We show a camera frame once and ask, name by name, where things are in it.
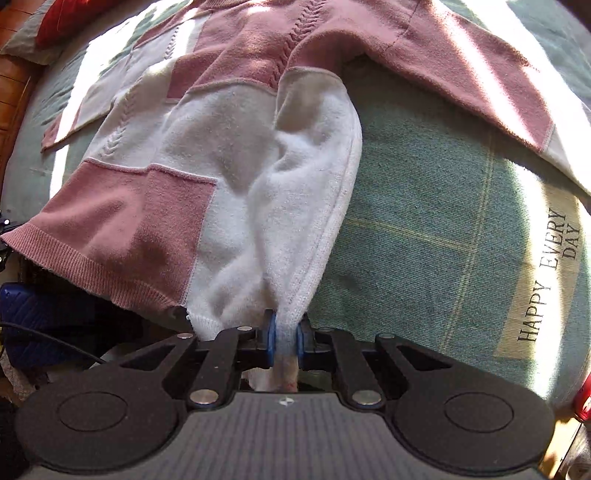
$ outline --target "pillow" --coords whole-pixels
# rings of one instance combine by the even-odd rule
[[[69,39],[118,3],[119,0],[55,0],[38,29],[37,48],[54,47]]]
[[[62,47],[55,46],[41,50],[35,45],[35,37],[43,20],[43,16],[50,9],[56,0],[46,0],[39,9],[33,13],[22,27],[12,36],[10,40],[0,50],[0,54],[13,55],[22,59],[38,63],[40,65],[50,65],[60,56]]]

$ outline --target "wooden furniture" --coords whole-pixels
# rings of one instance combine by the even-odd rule
[[[0,11],[0,47],[12,37],[44,0],[12,0]],[[43,66],[0,55],[0,196],[4,172],[12,154],[29,98]]]

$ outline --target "black cable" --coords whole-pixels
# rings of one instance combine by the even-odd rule
[[[83,349],[78,348],[76,345],[72,345],[71,343],[64,342],[64,340],[60,340],[54,336],[48,335],[43,332],[38,332],[37,330],[33,330],[32,328],[23,327],[17,323],[9,323],[9,322],[0,322],[0,327],[10,327],[16,328],[17,330],[22,330],[23,332],[32,333],[33,335],[37,335],[38,337],[44,338],[45,340],[50,340],[54,343],[58,343],[61,346],[65,346],[70,350],[75,351],[81,355],[84,355],[86,358],[90,358],[91,360],[95,361],[98,364],[105,364],[106,362],[102,358],[98,358],[97,356],[92,355],[92,353],[85,352]]]

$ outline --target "patchwork knit sweater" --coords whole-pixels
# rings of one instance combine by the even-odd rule
[[[581,101],[439,0],[195,0],[60,114],[43,148],[106,119],[68,182],[2,239],[125,309],[154,319],[186,309],[203,339],[276,310],[267,386],[293,389],[295,328],[361,155],[339,72],[362,54],[591,193]]]

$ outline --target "red object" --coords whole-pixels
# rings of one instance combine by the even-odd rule
[[[38,48],[72,38],[98,15],[121,0],[56,0],[43,17],[35,37]]]
[[[580,421],[591,419],[591,375],[587,377],[581,389],[574,396],[574,414]]]

